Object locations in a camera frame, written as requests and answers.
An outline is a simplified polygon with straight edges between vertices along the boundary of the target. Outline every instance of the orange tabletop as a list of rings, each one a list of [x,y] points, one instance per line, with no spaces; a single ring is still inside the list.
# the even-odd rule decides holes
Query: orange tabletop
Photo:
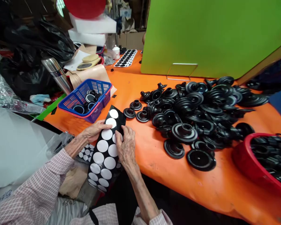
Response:
[[[132,101],[140,98],[141,91],[155,90],[159,82],[172,88],[181,82],[167,80],[166,76],[141,74],[140,60],[138,51],[130,67],[107,66],[111,83],[117,88],[117,96],[111,98],[98,119],[106,118],[111,105],[123,111]],[[203,79],[194,77],[192,81],[202,82]],[[255,110],[239,122],[249,123],[256,132],[281,133],[281,116],[269,103]],[[90,125],[60,109],[54,115],[48,115],[45,121],[72,135],[79,134]],[[231,159],[232,148],[217,151],[215,169],[201,172],[189,166],[186,157],[178,160],[170,158],[163,148],[165,139],[150,121],[139,123],[136,119],[127,119],[126,124],[136,132],[136,160],[145,175],[210,210],[254,224],[281,224],[281,197],[242,175]],[[184,149],[187,153],[190,146],[184,145]]]

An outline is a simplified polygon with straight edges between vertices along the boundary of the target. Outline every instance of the pile of rubber parts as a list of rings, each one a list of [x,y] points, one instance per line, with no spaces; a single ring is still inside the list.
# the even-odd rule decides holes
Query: pile of rubber parts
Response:
[[[96,104],[96,102],[99,100],[101,95],[102,94],[97,93],[95,90],[88,90],[84,97],[86,102],[83,105],[76,104],[72,107],[72,109],[75,110],[77,113],[86,114]]]
[[[251,149],[259,163],[281,182],[281,137],[256,137],[251,140]]]
[[[142,91],[140,100],[135,100],[124,110],[128,118],[139,122],[152,120],[156,130],[166,138],[165,151],[170,157],[179,159],[185,155],[183,144],[192,150],[187,154],[191,166],[201,171],[210,171],[215,165],[215,149],[230,147],[233,140],[243,140],[254,133],[247,123],[232,125],[253,109],[243,107],[260,106],[268,102],[264,95],[254,94],[249,88],[232,86],[232,77],[207,80],[205,83],[183,82],[174,88],[158,84],[151,92]]]

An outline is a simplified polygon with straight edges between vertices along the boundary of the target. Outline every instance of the white foam block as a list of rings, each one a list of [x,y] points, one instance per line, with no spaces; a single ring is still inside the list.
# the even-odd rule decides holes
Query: white foam block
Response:
[[[107,39],[107,34],[79,33],[75,30],[75,28],[68,30],[68,32],[72,41],[83,44],[104,46]]]
[[[99,34],[116,32],[116,21],[105,14],[101,14],[91,20],[77,18],[71,13],[69,15],[73,27],[76,28],[78,33]]]

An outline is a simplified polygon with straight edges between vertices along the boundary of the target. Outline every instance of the white bottle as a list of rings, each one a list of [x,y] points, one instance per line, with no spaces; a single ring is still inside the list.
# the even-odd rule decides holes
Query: white bottle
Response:
[[[114,60],[118,60],[120,58],[120,48],[115,45],[112,50],[114,51],[114,53],[116,55]]]

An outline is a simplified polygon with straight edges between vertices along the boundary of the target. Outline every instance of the blue plastic basket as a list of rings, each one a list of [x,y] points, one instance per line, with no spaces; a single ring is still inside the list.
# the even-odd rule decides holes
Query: blue plastic basket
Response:
[[[112,84],[105,81],[98,81],[93,79],[87,79],[83,81],[74,91],[66,96],[59,104],[58,108],[66,111],[76,117],[83,118],[87,122],[94,123],[99,117],[101,110],[110,101],[110,90]],[[88,90],[95,90],[97,93],[102,94],[97,103],[86,114],[80,114],[72,109],[74,105],[83,105],[86,100],[86,92]]]

